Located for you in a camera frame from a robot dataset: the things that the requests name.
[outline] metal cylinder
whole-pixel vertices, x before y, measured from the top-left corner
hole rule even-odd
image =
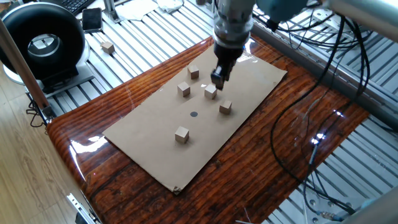
[[[214,18],[215,42],[226,48],[241,49],[253,27],[255,0],[217,0]]]
[[[398,42],[397,0],[328,0],[329,8]]]
[[[361,209],[342,224],[390,224],[398,223],[398,187]]]

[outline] glossy wooden tabletop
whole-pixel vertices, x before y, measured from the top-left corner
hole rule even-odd
[[[251,222],[261,223],[298,186],[276,163],[270,149],[270,131],[278,114],[316,79],[262,40],[253,38],[256,41],[246,46],[248,51],[288,72],[179,195],[163,187],[108,142],[102,131],[210,47],[211,39],[55,118],[48,125],[47,131],[58,153],[104,223],[248,222],[245,209]],[[277,155],[300,178],[307,172],[304,156],[310,157],[320,123],[348,102],[336,91],[329,91],[318,100],[327,89],[316,88],[288,110],[274,133]],[[308,115],[310,126],[306,134]],[[359,106],[349,107],[319,145],[316,164],[324,161],[367,116]],[[336,118],[333,115],[325,127]]]

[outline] wire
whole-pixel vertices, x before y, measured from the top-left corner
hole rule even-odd
[[[32,119],[30,121],[30,126],[33,127],[33,128],[39,128],[39,127],[44,125],[45,126],[45,132],[44,133],[47,134],[47,126],[46,126],[46,124],[44,122],[42,122],[40,125],[34,125],[33,124],[36,116],[40,116],[40,113],[38,112],[39,109],[38,109],[38,107],[36,105],[36,102],[34,100],[31,100],[29,105],[28,105],[28,108],[29,109],[26,109],[26,114],[32,114],[33,115]]]
[[[253,14],[252,15],[252,17],[254,17],[256,19],[259,19],[260,22],[264,22],[264,20],[261,18],[261,16],[265,16],[265,14],[261,14],[261,15],[260,14],[259,15]],[[316,33],[319,33],[319,34],[337,34],[337,32],[329,32],[329,31],[324,31],[324,30],[307,29],[308,27],[300,25],[300,24],[298,24],[298,23],[296,23],[294,21],[289,21],[289,22],[293,23],[295,26],[299,26],[301,28],[306,28],[306,30],[311,31],[311,32],[316,32]],[[348,33],[351,33],[351,32],[352,31],[345,31],[343,33],[348,34]]]
[[[304,140],[307,139],[307,136],[308,136],[308,130],[309,130],[309,126],[310,126],[310,113],[318,107],[318,105],[320,104],[320,102],[322,101],[322,99],[323,99],[323,98],[328,94],[328,92],[332,89],[333,84],[334,84],[334,81],[335,81],[335,76],[336,76],[337,69],[338,69],[338,67],[340,66],[340,63],[341,63],[341,61],[343,60],[344,56],[342,56],[342,57],[340,58],[339,62],[337,63],[337,66],[336,66],[335,71],[333,72],[333,76],[332,76],[332,78],[331,78],[331,82],[330,82],[329,88],[325,91],[325,93],[322,95],[321,98],[319,98],[319,99],[317,99],[316,101],[314,101],[314,103],[317,102],[317,104],[314,106],[314,108],[311,108],[311,106],[310,106],[310,109],[308,110],[308,114],[307,114],[307,127],[306,127],[306,130],[305,130],[305,136],[304,136],[304,138],[303,138],[303,140],[301,141],[301,144],[300,144],[301,153],[302,153],[303,158],[306,160],[307,163],[309,163],[309,161],[307,161],[307,159],[305,158],[304,152],[303,152],[303,142],[304,142]],[[315,170],[314,170],[314,173],[315,173],[315,176],[316,176],[317,179],[318,179],[318,182],[319,182],[319,184],[320,184],[320,186],[321,186],[323,192],[324,192],[327,196],[329,196],[328,193],[326,192],[326,190],[325,190],[325,188],[324,188],[324,186],[323,186],[323,184],[322,184],[320,178],[319,178],[319,171],[318,171],[317,169],[315,169]],[[324,196],[320,195],[318,192],[316,192],[316,193],[317,193],[317,195],[318,195],[319,197],[321,197],[321,198],[327,200],[327,198],[325,198]]]
[[[284,32],[297,32],[297,31],[309,30],[309,29],[311,29],[311,28],[314,28],[314,27],[319,26],[320,24],[326,22],[328,19],[332,18],[334,15],[335,15],[335,14],[332,13],[332,14],[330,14],[328,17],[324,18],[323,20],[317,21],[316,23],[314,23],[314,24],[312,24],[312,25],[310,25],[310,26],[308,26],[308,27],[304,27],[304,28],[300,28],[300,29],[294,29],[294,30],[286,30],[286,29],[283,29],[283,28],[281,28],[281,27],[278,27],[277,30],[281,30],[281,31],[284,31]]]
[[[307,181],[308,181],[308,176],[310,175],[310,171],[311,171],[311,169],[308,168],[307,174],[306,174],[306,176],[305,176],[304,183],[307,183]],[[310,209],[311,212],[313,212],[313,213],[319,215],[320,212],[319,212],[319,211],[316,211],[315,209],[313,209],[313,208],[310,206],[310,204],[308,203],[307,194],[306,194],[306,191],[305,191],[306,189],[307,189],[307,184],[304,185],[304,189],[303,189],[303,196],[304,196],[305,205]]]
[[[310,16],[310,23],[309,23],[309,25],[311,25],[311,22],[312,22],[312,16],[313,16],[313,12],[315,12],[315,10],[313,9],[312,10],[312,13],[311,13],[311,16]],[[289,28],[289,24],[286,22],[286,25],[287,25],[287,30],[290,30],[290,28]],[[291,37],[291,35],[290,35],[290,31],[289,31],[289,40],[290,40],[290,47],[292,48],[292,49],[294,49],[294,50],[297,50],[297,49],[299,49],[300,48],[300,46],[301,46],[301,44],[303,43],[303,40],[304,40],[304,38],[305,38],[305,35],[307,34],[307,30],[304,32],[304,35],[303,35],[303,38],[301,39],[301,41],[300,41],[300,43],[299,43],[299,45],[294,49],[293,48],[293,44],[292,44],[292,37]]]
[[[343,107],[345,107],[345,109],[342,111],[341,114],[343,114],[343,113],[353,104],[353,102],[355,102],[356,99],[365,91],[366,86],[367,86],[368,81],[369,81],[369,77],[370,77],[370,64],[369,64],[368,56],[367,56],[367,53],[366,53],[366,49],[364,48],[364,43],[363,43],[363,39],[362,39],[362,36],[361,36],[361,32],[360,32],[359,26],[358,26],[356,23],[354,23],[354,25],[352,25],[349,21],[346,21],[346,23],[350,26],[351,30],[353,30],[353,32],[355,33],[355,35],[356,35],[356,37],[357,37],[357,39],[358,39],[359,45],[360,45],[360,47],[361,47],[361,81],[360,81],[360,84],[359,84],[359,87],[358,87],[358,90],[357,90],[357,94],[356,94],[354,100],[348,102],[347,104],[341,106],[341,107],[338,109],[338,110],[340,110],[340,109],[342,109]],[[364,76],[364,66],[365,66],[365,64],[366,64],[366,68],[367,68],[367,78],[366,78],[365,84],[362,85],[362,80],[363,80],[363,76]],[[324,124],[333,114],[335,114],[335,112],[329,114],[329,116],[321,123],[320,127],[318,128],[317,133],[320,133],[320,130],[321,130],[323,124]],[[326,131],[323,133],[324,136],[326,136],[326,135],[328,134],[328,132],[330,131],[330,129],[337,123],[337,121],[340,119],[340,117],[341,117],[341,116],[339,115],[339,116],[334,120],[334,122],[326,129]],[[318,140],[318,143],[317,143],[317,145],[316,145],[316,148],[319,146],[319,144],[322,142],[322,140],[323,140],[323,138],[320,138],[320,139]]]
[[[363,38],[363,41],[368,40],[372,34],[373,34],[373,31],[370,32],[366,37],[364,37],[364,38]],[[298,38],[298,39],[299,39],[299,38],[302,38],[302,37],[299,36],[298,34],[292,34],[292,35],[293,35],[294,37]],[[306,38],[306,37],[302,38],[302,42],[304,42],[304,43],[306,43],[306,44],[315,45],[315,46],[317,46],[317,47],[327,47],[327,48],[333,47],[333,44],[324,43],[324,42],[320,42],[320,41],[317,41],[317,40],[312,40],[312,39],[309,39],[309,38]],[[339,44],[338,48],[339,48],[339,49],[351,49],[351,48],[353,48],[353,47],[356,47],[358,44],[359,44],[358,40],[353,40],[353,41],[348,41],[348,42],[341,42],[341,43]]]
[[[218,13],[218,3],[217,3],[217,0],[214,0],[214,5],[215,5],[216,10],[217,10],[217,13]]]
[[[304,99],[305,97],[307,97],[314,89],[316,89],[316,87],[317,87],[317,86],[321,83],[321,81],[323,80],[324,76],[327,74],[327,71],[329,70],[329,67],[330,67],[330,65],[331,65],[331,62],[333,61],[333,58],[334,58],[334,56],[335,56],[335,54],[336,54],[337,47],[338,47],[338,45],[339,45],[339,43],[340,43],[340,39],[341,39],[341,36],[342,36],[342,34],[343,34],[344,24],[345,24],[345,17],[341,16],[341,25],[340,25],[340,29],[339,29],[339,32],[338,32],[338,37],[337,37],[335,46],[334,46],[334,48],[333,48],[333,50],[332,50],[332,53],[331,53],[331,57],[329,58],[329,61],[328,61],[328,63],[326,64],[325,69],[324,69],[323,73],[321,74],[320,78],[318,79],[318,81],[316,82],[316,84],[314,84],[314,86],[312,86],[311,89],[309,89],[306,93],[304,93],[299,99],[295,100],[293,103],[291,103],[291,104],[288,105],[286,108],[284,108],[284,109],[281,111],[281,113],[278,115],[277,119],[275,120],[275,122],[274,122],[274,124],[272,125],[272,128],[271,128],[271,136],[270,136],[271,142],[270,142],[270,145],[271,145],[272,154],[274,155],[274,157],[275,157],[275,159],[276,159],[278,165],[280,165],[281,168],[283,168],[283,170],[285,170],[291,177],[293,177],[296,181],[298,181],[298,182],[300,182],[300,183],[304,183],[304,186],[305,186],[305,187],[308,187],[308,188],[310,188],[311,190],[313,190],[314,192],[317,192],[318,194],[320,194],[320,195],[326,197],[326,198],[329,199],[331,202],[333,202],[333,203],[336,204],[337,206],[341,207],[342,209],[346,210],[347,212],[349,212],[349,213],[354,213],[354,210],[353,210],[352,208],[349,208],[349,206],[346,205],[346,207],[344,207],[344,206],[343,206],[343,205],[344,205],[343,202],[341,202],[341,201],[339,201],[339,200],[337,200],[337,199],[335,199],[335,198],[329,197],[329,196],[326,195],[325,193],[323,193],[323,192],[317,190],[315,187],[311,187],[311,186],[307,185],[306,181],[301,180],[301,179],[299,179],[296,175],[294,175],[290,170],[288,170],[288,168],[286,168],[286,167],[283,165],[282,161],[278,158],[278,156],[277,156],[277,154],[276,154],[276,151],[275,151],[275,147],[274,147],[274,131],[275,131],[275,128],[276,128],[276,125],[277,125],[278,121],[279,121],[279,120],[281,119],[281,117],[286,113],[286,111],[288,111],[291,107],[293,107],[293,106],[296,105],[298,102],[300,102],[301,100],[303,100],[303,99]]]

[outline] wooden cube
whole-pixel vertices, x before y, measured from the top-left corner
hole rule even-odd
[[[205,88],[205,97],[212,100],[214,99],[214,97],[216,97],[216,95],[217,95],[217,88],[213,84],[209,84]]]
[[[188,83],[182,82],[177,86],[177,90],[179,95],[183,97],[188,96],[191,93],[191,87],[189,87]]]
[[[180,143],[186,143],[189,138],[189,130],[184,127],[178,127],[177,131],[175,132],[175,140]]]
[[[101,43],[102,50],[107,54],[112,54],[114,52],[114,45],[110,42]]]
[[[199,78],[199,69],[196,65],[192,65],[188,67],[188,75],[191,76],[191,79]]]
[[[232,102],[226,100],[223,104],[220,105],[220,112],[223,114],[230,114],[231,106],[232,106]]]

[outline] wooden post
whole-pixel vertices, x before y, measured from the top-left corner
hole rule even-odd
[[[37,103],[41,110],[47,108],[50,104],[44,96],[43,91],[37,84],[35,77],[29,66],[26,64],[25,59],[19,52],[17,45],[12,39],[10,33],[7,30],[6,25],[0,19],[0,47],[7,55],[8,60],[12,63],[12,66],[16,69],[18,75],[21,77],[25,86],[32,95],[33,100]]]

